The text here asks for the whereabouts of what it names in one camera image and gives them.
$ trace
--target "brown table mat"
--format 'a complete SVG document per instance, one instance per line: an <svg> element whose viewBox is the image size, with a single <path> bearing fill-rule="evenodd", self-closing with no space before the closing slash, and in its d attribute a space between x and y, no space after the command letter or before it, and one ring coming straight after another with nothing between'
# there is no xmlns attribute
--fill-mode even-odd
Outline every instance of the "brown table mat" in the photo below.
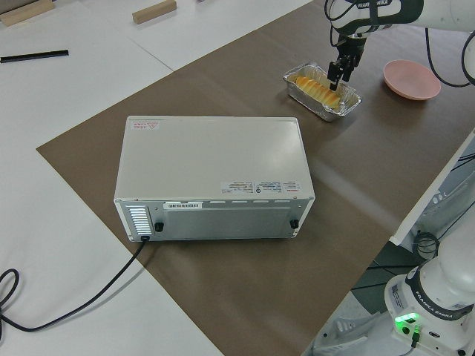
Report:
<svg viewBox="0 0 475 356"><path fill-rule="evenodd" d="M439 70L456 79L462 38L434 40L444 45L433 53ZM317 200L294 240L150 243L140 261L225 355L299 355L475 126L473 88L414 102L382 82L390 60L427 63L424 45L414 27L372 35L350 83L363 102L324 122L282 80L301 63L336 58L314 1L38 151L133 251L112 203L127 116L297 117Z"/></svg>

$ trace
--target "vent slot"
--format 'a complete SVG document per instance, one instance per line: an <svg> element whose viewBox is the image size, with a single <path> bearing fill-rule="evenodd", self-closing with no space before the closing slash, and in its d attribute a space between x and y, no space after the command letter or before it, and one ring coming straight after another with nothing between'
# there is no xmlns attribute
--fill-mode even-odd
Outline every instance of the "vent slot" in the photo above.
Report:
<svg viewBox="0 0 475 356"><path fill-rule="evenodd" d="M150 236L153 234L148 209L145 206L128 206L132 225L139 236Z"/></svg>

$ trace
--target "bread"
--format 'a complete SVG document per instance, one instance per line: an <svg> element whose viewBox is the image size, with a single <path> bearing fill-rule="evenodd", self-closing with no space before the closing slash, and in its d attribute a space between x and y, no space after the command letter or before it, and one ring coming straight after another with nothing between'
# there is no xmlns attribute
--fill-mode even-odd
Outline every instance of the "bread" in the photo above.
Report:
<svg viewBox="0 0 475 356"><path fill-rule="evenodd" d="M302 89L303 92L323 105L332 109L336 109L340 105L340 96L338 96L338 94L333 90L330 90L316 82L314 79L306 76L298 76L295 80L295 84Z"/></svg>

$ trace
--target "white metal box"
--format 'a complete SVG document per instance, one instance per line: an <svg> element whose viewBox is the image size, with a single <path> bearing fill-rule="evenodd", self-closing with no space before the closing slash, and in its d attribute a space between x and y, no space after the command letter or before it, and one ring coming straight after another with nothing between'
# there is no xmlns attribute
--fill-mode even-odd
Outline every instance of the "white metal box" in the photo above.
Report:
<svg viewBox="0 0 475 356"><path fill-rule="evenodd" d="M127 119L114 202L132 241L294 237L314 199L295 118Z"/></svg>

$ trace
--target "pink bowl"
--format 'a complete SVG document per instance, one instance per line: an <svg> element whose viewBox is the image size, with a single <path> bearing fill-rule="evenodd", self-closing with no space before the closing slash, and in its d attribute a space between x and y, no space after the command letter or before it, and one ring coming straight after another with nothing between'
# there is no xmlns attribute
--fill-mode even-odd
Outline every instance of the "pink bowl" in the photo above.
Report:
<svg viewBox="0 0 475 356"><path fill-rule="evenodd" d="M429 68L404 59L384 66L384 81L392 91L412 100L427 100L440 92L440 82Z"/></svg>

